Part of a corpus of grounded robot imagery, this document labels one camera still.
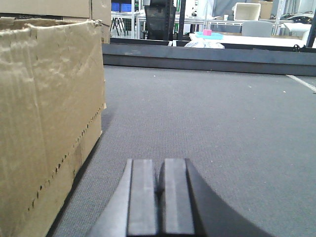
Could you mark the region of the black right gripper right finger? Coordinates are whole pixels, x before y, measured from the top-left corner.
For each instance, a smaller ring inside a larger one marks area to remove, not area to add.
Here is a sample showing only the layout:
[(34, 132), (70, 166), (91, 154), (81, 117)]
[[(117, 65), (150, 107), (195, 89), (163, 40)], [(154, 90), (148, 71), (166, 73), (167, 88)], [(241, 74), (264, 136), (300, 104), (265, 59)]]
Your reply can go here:
[(268, 237), (230, 207), (188, 159), (167, 158), (159, 175), (162, 237)]

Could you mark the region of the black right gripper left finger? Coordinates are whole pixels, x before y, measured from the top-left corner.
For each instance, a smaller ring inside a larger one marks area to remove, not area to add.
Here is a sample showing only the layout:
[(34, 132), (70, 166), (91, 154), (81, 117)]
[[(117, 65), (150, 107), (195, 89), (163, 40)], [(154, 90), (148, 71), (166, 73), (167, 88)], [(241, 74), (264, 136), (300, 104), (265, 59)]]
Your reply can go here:
[(155, 237), (158, 207), (153, 161), (128, 159), (121, 180), (88, 237)]

